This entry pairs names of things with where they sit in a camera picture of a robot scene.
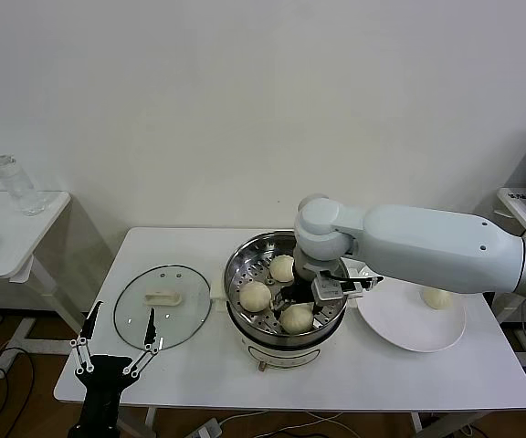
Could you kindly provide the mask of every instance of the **wooden floor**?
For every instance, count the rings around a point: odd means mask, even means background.
[[[16,329],[20,317],[5,317],[0,324],[0,346],[8,340]],[[507,338],[515,350],[520,345],[514,338],[511,329],[505,329]],[[69,328],[60,318],[38,318],[32,330],[32,338],[69,339],[72,336]],[[67,430],[75,424],[79,417],[79,406],[56,401],[52,394],[56,380],[66,357],[34,356],[36,366],[36,383],[29,397],[25,411],[19,418],[10,437],[63,437]],[[18,357],[9,372],[9,402],[0,415],[0,437],[5,437],[7,430],[16,417],[30,384],[30,367],[26,358]],[[0,403],[5,393],[5,385],[0,381]],[[135,415],[143,418],[143,409],[133,409]],[[205,411],[186,409],[161,409],[157,413],[155,430],[159,436],[184,438],[193,429],[202,425],[208,419],[216,417],[218,420],[237,412]],[[248,438],[258,433],[277,430],[283,426],[310,422],[312,419],[305,413],[273,412],[262,415],[236,419],[224,426],[224,437]],[[362,438],[408,437],[412,434],[411,420],[408,413],[347,413],[339,419]],[[526,437],[526,411],[496,412],[476,422],[476,426],[486,433],[489,438],[497,437]],[[322,423],[312,427],[293,430],[294,433],[309,434],[323,433],[331,438],[353,437],[352,434],[337,425]],[[483,435],[474,432],[476,437]]]

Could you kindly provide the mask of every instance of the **white plate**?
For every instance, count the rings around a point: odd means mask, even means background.
[[[364,268],[361,275],[368,272]],[[462,296],[452,294],[449,308],[435,310],[421,298],[422,286],[385,278],[356,304],[364,320],[383,338],[402,349],[431,353],[456,344],[466,328]]]

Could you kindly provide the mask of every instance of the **glass jar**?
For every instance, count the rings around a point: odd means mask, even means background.
[[[26,216],[44,211],[46,204],[13,155],[0,155],[0,182],[17,209]]]

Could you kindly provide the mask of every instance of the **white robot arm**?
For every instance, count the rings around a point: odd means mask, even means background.
[[[300,203],[295,234],[295,267],[304,277],[344,256],[424,286],[526,297],[526,238],[472,214],[402,205],[364,212],[313,195]]]

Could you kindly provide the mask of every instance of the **white table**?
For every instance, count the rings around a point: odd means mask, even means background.
[[[90,343],[92,353],[130,357],[138,353],[115,331],[112,310],[120,292],[140,273],[155,266],[182,264],[209,280],[219,278],[232,252],[263,232],[131,229],[98,295],[104,304]],[[466,332],[451,349],[430,354],[399,349],[374,333],[357,309],[349,308],[337,332],[322,344],[317,360],[294,370],[265,372],[258,371],[258,364],[239,347],[237,329],[229,316],[213,307],[204,326],[185,343],[162,351],[140,380],[123,392],[121,403],[249,410],[454,412],[418,432],[420,437],[444,436],[491,411],[526,409],[526,375],[499,324],[482,296],[465,297],[465,303]],[[54,390],[58,400],[84,400],[85,389],[74,375],[74,364],[70,358],[58,379]],[[153,415],[150,410],[150,425]],[[136,426],[136,436],[153,436],[147,428]]]
[[[33,273],[41,284],[37,289],[40,296],[78,332],[84,317],[33,255],[37,245],[68,205],[70,195],[66,192],[44,192],[42,195],[47,199],[47,209],[35,216],[25,216],[12,207],[7,192],[0,192],[0,278],[25,283]],[[8,346],[39,354],[68,354],[69,344],[65,341],[25,339],[35,321],[24,318]],[[16,350],[4,352],[0,368],[8,370],[16,354]]]
[[[526,228],[526,189],[502,188],[497,193],[499,199],[507,208],[513,219],[516,219],[523,228]],[[499,322],[504,321],[520,306],[525,298],[518,295],[506,294],[505,297],[495,298],[492,310]],[[515,336],[521,343],[524,351],[517,352],[517,358],[523,367],[526,367],[526,330],[515,330]]]

